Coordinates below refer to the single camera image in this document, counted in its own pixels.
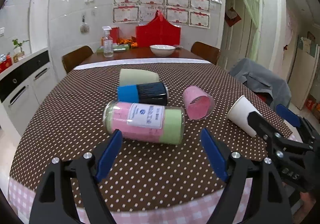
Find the right wooden chair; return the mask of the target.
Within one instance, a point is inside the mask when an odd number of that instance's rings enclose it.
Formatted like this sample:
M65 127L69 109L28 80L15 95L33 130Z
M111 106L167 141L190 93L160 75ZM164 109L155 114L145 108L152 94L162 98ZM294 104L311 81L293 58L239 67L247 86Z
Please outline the right wooden chair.
M218 59L220 57L220 49L217 47L210 46L202 42L195 42L191 47L191 52L204 60L217 65Z

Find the hanging round brush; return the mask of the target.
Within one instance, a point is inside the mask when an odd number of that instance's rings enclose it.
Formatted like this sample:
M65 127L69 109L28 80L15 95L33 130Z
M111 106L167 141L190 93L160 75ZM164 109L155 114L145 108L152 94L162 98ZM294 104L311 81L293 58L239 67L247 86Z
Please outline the hanging round brush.
M82 16L81 21L82 21L82 24L80 26L80 33L81 34L86 34L86 33L89 32L89 25L85 21L85 15Z

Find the pink plastic cup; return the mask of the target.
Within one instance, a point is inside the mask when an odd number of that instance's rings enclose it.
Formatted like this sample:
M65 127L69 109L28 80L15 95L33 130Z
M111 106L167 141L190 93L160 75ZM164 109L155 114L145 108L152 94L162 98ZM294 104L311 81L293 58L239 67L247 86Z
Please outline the pink plastic cup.
M215 101L212 96L198 86L189 86L183 92L185 111L189 119L201 120L214 110Z

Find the pink checkered tablecloth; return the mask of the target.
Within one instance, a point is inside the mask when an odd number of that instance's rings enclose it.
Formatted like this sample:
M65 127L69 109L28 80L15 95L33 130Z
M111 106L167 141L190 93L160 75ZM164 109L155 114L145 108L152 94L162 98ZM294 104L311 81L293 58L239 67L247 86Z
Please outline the pink checkered tablecloth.
M223 189L200 199L165 209L140 212L113 212L116 223L207 223ZM35 192L9 178L8 201L18 217L29 222Z

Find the grey jacket on chair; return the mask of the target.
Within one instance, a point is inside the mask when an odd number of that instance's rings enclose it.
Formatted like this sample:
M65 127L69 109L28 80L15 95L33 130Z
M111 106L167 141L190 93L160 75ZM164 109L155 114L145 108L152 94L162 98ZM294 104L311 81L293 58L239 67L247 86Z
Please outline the grey jacket on chair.
M289 85L262 65L249 58L242 58L231 68L229 74L254 93L266 97L272 110L276 110L279 104L289 107L292 97Z

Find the red diamond door decoration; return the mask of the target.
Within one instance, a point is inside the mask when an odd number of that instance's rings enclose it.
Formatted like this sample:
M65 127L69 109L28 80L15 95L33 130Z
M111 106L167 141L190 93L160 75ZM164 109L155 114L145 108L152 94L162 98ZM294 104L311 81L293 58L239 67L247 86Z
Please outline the red diamond door decoration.
M236 23L241 21L241 17L239 14L234 10L233 7L229 8L225 11L225 22L229 27L234 26Z

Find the cream fuzzy cup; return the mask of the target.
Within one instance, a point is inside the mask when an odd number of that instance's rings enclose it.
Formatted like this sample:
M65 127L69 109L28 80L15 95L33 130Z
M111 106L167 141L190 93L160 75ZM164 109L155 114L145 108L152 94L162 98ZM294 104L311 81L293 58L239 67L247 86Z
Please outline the cream fuzzy cup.
M119 86L129 86L159 82L159 75L152 71L141 69L121 69Z

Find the white and black sideboard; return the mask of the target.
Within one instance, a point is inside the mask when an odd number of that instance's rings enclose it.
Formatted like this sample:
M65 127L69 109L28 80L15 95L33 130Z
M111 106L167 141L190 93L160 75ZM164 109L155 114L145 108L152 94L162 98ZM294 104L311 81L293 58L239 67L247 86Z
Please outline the white and black sideboard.
M19 143L33 115L56 84L47 48L1 73L1 128L14 144Z

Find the wooden chair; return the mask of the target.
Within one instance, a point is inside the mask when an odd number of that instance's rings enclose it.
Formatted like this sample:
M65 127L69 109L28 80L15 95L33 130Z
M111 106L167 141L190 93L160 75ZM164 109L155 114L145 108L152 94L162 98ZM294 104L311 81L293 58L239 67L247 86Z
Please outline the wooden chair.
M68 74L72 69L80 65L84 60L93 54L89 46L83 46L75 51L72 51L62 57L63 67Z
M220 49L217 47L210 46L202 42L195 42L191 47L191 52L204 60L217 65L218 59L220 57Z

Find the small red gift bag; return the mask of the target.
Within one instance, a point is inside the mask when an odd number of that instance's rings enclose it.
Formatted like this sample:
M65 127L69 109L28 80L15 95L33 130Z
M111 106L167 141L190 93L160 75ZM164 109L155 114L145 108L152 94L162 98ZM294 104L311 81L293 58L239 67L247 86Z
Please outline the small red gift bag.
M119 27L112 27L110 31L110 37L113 40L113 43L118 43L119 40Z

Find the red box on sideboard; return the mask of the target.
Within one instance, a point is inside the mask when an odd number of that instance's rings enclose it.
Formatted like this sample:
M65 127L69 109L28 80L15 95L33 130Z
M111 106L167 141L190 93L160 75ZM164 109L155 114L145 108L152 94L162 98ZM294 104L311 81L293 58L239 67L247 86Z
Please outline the red box on sideboard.
M7 70L11 66L12 66L12 59L10 57L10 54L2 54L1 62L0 62L0 73Z

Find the brown polka dot tablecloth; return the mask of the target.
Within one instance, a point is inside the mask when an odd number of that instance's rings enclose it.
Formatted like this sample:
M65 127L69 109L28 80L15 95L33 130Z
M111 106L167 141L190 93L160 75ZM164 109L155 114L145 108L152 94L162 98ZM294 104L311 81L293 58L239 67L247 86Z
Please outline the brown polka dot tablecloth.
M213 64L141 63L130 68L159 75L169 89L169 109L120 104L112 119L104 121L106 105L117 99L124 65L71 71L41 103L17 147L9 197L19 211L29 214L53 157L68 161L92 151L108 140L107 127L124 136L111 172L99 184L113 212L156 210L217 195L224 183L201 146L203 129L244 157L262 160L263 140L248 136L227 119L241 96L285 137L292 133L257 95Z

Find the pink and green glass jar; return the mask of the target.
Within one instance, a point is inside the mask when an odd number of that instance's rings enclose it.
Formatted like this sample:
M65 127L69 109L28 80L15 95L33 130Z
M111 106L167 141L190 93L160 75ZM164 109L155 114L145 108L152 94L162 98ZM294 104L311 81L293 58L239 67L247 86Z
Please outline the pink and green glass jar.
M151 143L180 144L184 123L181 107L111 101L103 113L108 133L120 130L126 139Z

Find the green box on table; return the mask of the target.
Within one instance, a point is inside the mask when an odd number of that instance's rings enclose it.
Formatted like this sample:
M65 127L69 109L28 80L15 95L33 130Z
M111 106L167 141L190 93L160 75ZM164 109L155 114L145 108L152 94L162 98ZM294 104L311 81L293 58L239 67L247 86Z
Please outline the green box on table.
M113 44L112 45L112 49L114 52L125 52L128 51L130 49L130 45L129 44L122 44L122 45L118 45L118 44ZM97 53L103 53L104 52L104 46L100 46L97 50Z

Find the white paper cup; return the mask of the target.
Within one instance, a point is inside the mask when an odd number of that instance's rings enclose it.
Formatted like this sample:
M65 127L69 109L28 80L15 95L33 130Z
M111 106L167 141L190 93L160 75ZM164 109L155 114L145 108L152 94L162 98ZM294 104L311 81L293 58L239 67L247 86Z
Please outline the white paper cup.
M232 105L231 109L227 113L227 119L231 120L250 137L253 138L256 136L257 132L249 126L247 121L247 117L251 112L257 112L259 115L262 115L245 97L245 95L242 95Z

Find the orange snack packets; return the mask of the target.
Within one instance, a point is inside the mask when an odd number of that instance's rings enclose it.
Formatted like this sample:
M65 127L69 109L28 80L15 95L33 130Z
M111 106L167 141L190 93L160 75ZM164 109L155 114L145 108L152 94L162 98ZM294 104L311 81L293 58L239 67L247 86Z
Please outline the orange snack packets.
M137 48L138 44L135 37L132 37L130 39L123 39L119 38L117 39L117 43L119 45L128 45L130 48Z

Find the white door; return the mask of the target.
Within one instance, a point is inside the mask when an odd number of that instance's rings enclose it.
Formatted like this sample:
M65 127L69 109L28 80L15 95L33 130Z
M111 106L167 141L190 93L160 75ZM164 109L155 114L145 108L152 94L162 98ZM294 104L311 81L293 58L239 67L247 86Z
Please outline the white door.
M229 71L238 60L249 57L256 31L243 0L226 0L225 11L231 7L239 14L241 21L232 27L224 22L218 65L226 71Z

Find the wall light switch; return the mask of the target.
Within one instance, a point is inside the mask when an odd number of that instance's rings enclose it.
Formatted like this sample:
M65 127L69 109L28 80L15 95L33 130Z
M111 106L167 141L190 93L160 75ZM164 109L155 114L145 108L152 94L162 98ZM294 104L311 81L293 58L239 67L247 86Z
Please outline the wall light switch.
M5 32L5 28L0 28L0 36L3 36L4 35L4 32Z

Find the blue and black metal can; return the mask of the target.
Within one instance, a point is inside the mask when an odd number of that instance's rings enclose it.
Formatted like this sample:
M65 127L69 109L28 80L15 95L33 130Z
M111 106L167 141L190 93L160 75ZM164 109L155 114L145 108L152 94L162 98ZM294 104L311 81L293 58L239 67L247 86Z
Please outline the blue and black metal can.
M169 93L163 82L119 86L117 98L120 102L143 103L166 106Z

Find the small potted green plant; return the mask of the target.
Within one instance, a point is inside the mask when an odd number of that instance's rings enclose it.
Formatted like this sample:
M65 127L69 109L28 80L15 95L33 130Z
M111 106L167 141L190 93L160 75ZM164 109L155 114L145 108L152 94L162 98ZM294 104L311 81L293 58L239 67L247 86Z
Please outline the small potted green plant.
M23 45L28 43L29 40L23 40L20 42L18 39L13 39L12 44L14 45L14 50L17 49L13 56L13 62L17 63L19 60L25 57L25 52L23 51Z

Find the wooden dining table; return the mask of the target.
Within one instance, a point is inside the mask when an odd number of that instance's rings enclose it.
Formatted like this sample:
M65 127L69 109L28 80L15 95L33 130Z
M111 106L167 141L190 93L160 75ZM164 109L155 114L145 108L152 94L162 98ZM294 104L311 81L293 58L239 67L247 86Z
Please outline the wooden dining table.
M126 59L134 59L134 58L158 58L158 56L153 54L149 47L133 48L125 52L115 52L112 57L105 57L103 53L94 53L89 58L84 60L81 63L81 65L95 63L95 62L126 60ZM168 56L168 58L189 58L189 59L203 60L203 58L183 48L176 49L171 55Z

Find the large red gift box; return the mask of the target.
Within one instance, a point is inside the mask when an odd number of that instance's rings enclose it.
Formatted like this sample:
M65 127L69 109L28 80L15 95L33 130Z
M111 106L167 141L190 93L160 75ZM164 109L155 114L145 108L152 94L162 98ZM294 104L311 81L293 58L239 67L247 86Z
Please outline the large red gift box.
M180 45L181 28L172 25L159 10L146 25L136 26L136 43L139 48L152 45Z

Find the left wooden chair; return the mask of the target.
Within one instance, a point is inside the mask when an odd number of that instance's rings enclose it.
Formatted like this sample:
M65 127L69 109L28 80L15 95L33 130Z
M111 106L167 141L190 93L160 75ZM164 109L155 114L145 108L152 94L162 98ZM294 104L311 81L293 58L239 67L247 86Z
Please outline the left wooden chair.
M75 51L72 51L62 57L63 67L68 74L72 69L80 65L84 60L93 54L89 46L83 46Z

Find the clear spray bottle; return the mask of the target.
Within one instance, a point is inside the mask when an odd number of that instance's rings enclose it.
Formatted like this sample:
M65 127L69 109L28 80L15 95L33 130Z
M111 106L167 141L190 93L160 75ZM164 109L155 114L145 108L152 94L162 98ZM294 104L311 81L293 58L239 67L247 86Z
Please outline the clear spray bottle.
M103 51L103 54L105 57L112 57L113 56L113 39L110 36L112 28L110 26L103 26L102 29L104 31L104 37L103 37L104 51Z

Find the white ceramic bowl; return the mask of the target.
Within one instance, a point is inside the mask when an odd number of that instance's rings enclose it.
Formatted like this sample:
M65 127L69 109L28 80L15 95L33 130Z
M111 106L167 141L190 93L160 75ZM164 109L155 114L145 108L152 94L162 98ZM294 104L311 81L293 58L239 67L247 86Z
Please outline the white ceramic bowl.
M154 55L159 57L167 57L175 51L175 47L169 45L151 45L150 49Z

